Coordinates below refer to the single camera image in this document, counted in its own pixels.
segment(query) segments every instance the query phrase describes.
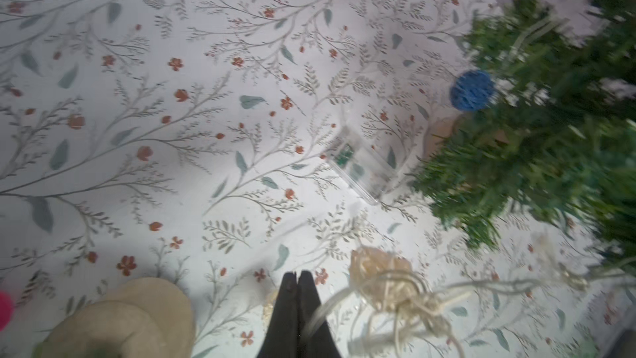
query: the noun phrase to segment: floral wrapping paper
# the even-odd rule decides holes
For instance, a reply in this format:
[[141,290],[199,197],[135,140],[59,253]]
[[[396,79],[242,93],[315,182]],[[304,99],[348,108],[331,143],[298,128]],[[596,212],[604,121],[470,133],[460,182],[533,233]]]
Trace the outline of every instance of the floral wrapping paper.
[[[0,5],[0,289],[16,306],[2,357],[30,356],[140,276],[187,293],[194,357],[254,357],[282,274],[311,270],[325,300],[360,244],[397,252],[431,286],[539,276],[547,251],[575,271],[597,260],[584,228],[568,223],[570,239],[522,213],[501,217],[499,251],[466,251],[408,187],[427,130],[457,115],[460,38],[493,0]],[[399,170],[376,206],[329,167],[345,125]],[[553,245],[537,249],[545,233]],[[475,293],[447,315],[468,357],[594,356],[635,301],[610,283],[551,286]],[[330,316],[344,357],[363,308],[351,298]],[[432,338],[402,354],[457,350]]]

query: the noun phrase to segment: tan fabric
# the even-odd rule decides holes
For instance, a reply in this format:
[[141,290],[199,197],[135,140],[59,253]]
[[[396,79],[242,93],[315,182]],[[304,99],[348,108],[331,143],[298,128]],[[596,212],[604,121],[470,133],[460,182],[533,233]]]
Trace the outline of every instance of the tan fabric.
[[97,351],[107,357],[169,358],[150,315],[119,301],[91,304],[62,321],[44,342],[41,358],[84,358]]
[[105,300],[135,305],[156,322],[171,358],[189,358],[195,338],[190,300],[173,283],[161,278],[140,278],[108,292]]

